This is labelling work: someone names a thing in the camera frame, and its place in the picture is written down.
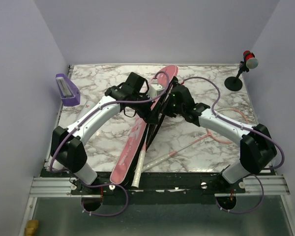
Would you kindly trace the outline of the pink racket cover bag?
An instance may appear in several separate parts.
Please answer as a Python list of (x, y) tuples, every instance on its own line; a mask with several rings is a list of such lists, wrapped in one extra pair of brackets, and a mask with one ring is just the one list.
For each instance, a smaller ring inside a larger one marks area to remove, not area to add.
[[(151, 84), (160, 84), (164, 88), (167, 85), (167, 77), (173, 79), (178, 73), (178, 67), (168, 65), (162, 68), (158, 74), (151, 80)], [(121, 152), (119, 160), (110, 175), (110, 182), (114, 184), (132, 184), (134, 173), (136, 170), (140, 151), (148, 139), (148, 131), (153, 129), (153, 125), (148, 125), (142, 118), (136, 116), (135, 123), (130, 131), (126, 144)]]

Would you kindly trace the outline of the grey shuttlecock tube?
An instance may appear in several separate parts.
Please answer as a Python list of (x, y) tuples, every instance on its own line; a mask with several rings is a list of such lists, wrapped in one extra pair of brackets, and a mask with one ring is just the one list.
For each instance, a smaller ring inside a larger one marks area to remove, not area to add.
[(96, 103), (94, 103), (91, 100), (87, 100), (83, 106), (83, 108), (81, 109), (79, 115), (77, 116), (76, 120), (79, 120), (80, 118), (82, 118), (86, 113), (88, 113), (94, 106), (96, 105)]

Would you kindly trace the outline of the pink badminton racket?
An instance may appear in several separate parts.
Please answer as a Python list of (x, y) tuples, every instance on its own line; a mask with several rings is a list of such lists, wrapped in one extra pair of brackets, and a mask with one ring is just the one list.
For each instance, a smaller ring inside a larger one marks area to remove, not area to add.
[(141, 173), (142, 173), (142, 169), (143, 169), (143, 165), (144, 165), (146, 149), (147, 149), (147, 145), (146, 145), (146, 143), (144, 143), (144, 145), (140, 151), (140, 154), (139, 154), (136, 170), (135, 170), (133, 181), (131, 184), (131, 186), (135, 187), (135, 188), (138, 188), (139, 184), (140, 184), (140, 178), (141, 178)]
[(148, 148), (143, 172), (220, 172), (239, 159), (226, 137), (183, 118), (165, 118)]

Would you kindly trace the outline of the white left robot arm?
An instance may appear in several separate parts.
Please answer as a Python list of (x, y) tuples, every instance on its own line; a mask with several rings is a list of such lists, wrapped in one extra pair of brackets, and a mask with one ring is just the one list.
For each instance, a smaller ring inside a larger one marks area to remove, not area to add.
[(58, 161), (79, 178), (88, 194), (99, 189), (97, 173), (87, 163), (84, 148), (90, 137), (126, 107), (133, 109), (147, 124), (158, 123), (158, 115), (151, 107), (161, 95), (150, 98), (147, 92), (142, 93), (141, 88), (147, 83), (145, 78), (132, 72), (125, 82), (108, 88), (99, 103), (78, 121), (67, 128), (58, 126), (53, 130), (51, 162)]

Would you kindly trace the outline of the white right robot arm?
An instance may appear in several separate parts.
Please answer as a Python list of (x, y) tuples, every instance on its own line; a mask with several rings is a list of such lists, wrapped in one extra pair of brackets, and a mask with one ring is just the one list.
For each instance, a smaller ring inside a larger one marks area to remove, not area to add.
[(172, 88), (163, 114), (182, 116), (187, 122), (217, 132), (239, 146), (239, 160), (225, 168), (216, 181), (217, 189), (223, 193), (233, 189), (239, 179), (258, 174), (277, 155), (266, 126), (251, 126), (228, 119), (204, 103), (195, 103), (184, 85)]

